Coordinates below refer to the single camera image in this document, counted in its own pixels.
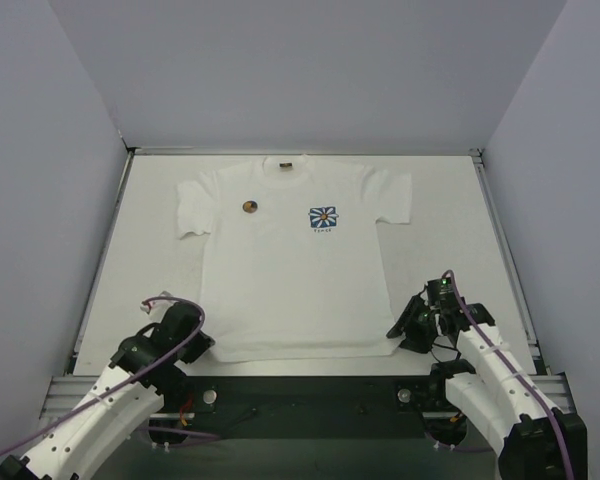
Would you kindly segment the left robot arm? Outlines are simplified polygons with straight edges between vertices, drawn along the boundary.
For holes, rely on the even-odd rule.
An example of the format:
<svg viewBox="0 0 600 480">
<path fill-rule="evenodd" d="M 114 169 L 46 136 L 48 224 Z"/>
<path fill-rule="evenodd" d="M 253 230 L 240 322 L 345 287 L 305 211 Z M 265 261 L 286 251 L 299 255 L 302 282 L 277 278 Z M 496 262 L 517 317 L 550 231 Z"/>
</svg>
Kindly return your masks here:
<svg viewBox="0 0 600 480">
<path fill-rule="evenodd" d="M 179 408 L 191 364 L 214 341 L 202 332 L 205 312 L 176 297 L 142 302 L 161 319 L 121 341 L 91 389 L 36 437 L 38 444 L 0 463 L 0 479 L 90 479 L 149 417 Z"/>
</svg>

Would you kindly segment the white t-shirt with flower print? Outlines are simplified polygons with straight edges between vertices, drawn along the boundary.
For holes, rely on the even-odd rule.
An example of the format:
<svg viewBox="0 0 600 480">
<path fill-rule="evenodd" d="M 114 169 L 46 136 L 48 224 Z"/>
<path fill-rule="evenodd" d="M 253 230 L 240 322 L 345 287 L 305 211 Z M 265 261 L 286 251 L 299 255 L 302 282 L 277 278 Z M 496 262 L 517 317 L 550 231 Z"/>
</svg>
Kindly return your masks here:
<svg viewBox="0 0 600 480">
<path fill-rule="evenodd" d="M 199 300 L 215 360 L 394 353 L 378 227 L 410 222 L 409 174 L 264 158 L 200 173 L 176 198 L 178 235 L 206 240 Z"/>
</svg>

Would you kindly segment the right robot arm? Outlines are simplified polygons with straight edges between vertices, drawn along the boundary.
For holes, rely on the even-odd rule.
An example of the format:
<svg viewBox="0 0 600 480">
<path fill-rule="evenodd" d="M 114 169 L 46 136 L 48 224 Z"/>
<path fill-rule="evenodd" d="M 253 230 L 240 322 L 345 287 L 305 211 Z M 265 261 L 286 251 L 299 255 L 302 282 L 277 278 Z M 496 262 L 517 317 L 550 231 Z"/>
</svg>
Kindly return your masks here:
<svg viewBox="0 0 600 480">
<path fill-rule="evenodd" d="M 460 450 L 460 422 L 471 423 L 497 457 L 502 479 L 586 479 L 588 434 L 583 419 L 544 393 L 517 360 L 493 316 L 468 304 L 452 271 L 428 281 L 387 333 L 403 349 L 426 354 L 440 337 L 451 360 L 435 360 L 429 375 L 400 383 L 400 405 L 423 416 L 451 410 L 448 421 L 425 419 L 435 447 Z"/>
</svg>

